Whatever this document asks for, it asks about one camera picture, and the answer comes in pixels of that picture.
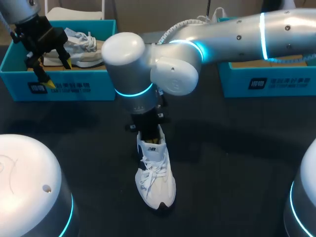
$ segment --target white sneaker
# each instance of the white sneaker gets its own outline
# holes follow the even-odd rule
[[[152,144],[137,135],[138,153],[143,157],[135,175],[137,189],[152,209],[169,208],[176,197],[176,182],[172,176],[165,136],[159,125],[160,143]]]
[[[80,68],[93,68],[103,64],[101,48],[104,41],[96,40],[90,32],[88,36],[82,32],[65,29],[68,41],[64,47],[71,56],[71,63]],[[44,55],[44,66],[62,66],[56,50]]]

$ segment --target blue box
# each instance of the blue box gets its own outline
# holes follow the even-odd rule
[[[233,68],[219,63],[218,69],[225,97],[316,95],[316,60],[301,67]]]
[[[117,32],[115,20],[52,21],[53,27],[70,28],[76,32],[105,41]],[[56,89],[41,86],[34,72],[27,72],[24,63],[28,52],[22,43],[11,45],[0,67],[0,76],[14,101],[104,101],[114,100],[115,90],[107,70],[47,72]]]

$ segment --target logo on box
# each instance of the logo on box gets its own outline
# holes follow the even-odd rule
[[[47,94],[46,87],[39,82],[28,82],[32,94]]]
[[[258,90],[265,88],[265,85],[267,83],[267,78],[253,78],[250,81],[249,90]]]

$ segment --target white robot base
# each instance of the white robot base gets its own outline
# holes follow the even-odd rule
[[[289,237],[316,237],[316,140],[303,157],[283,219]]]
[[[41,142],[0,135],[0,237],[77,237],[79,215],[60,165]]]

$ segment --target black table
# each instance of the black table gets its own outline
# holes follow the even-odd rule
[[[290,185],[316,138],[316,97],[225,99],[208,65],[192,94],[166,98],[172,121],[162,127],[177,183],[166,216],[138,194],[136,134],[125,132],[128,114],[117,101],[15,103],[0,80],[0,133],[54,152],[82,236],[282,236]]]

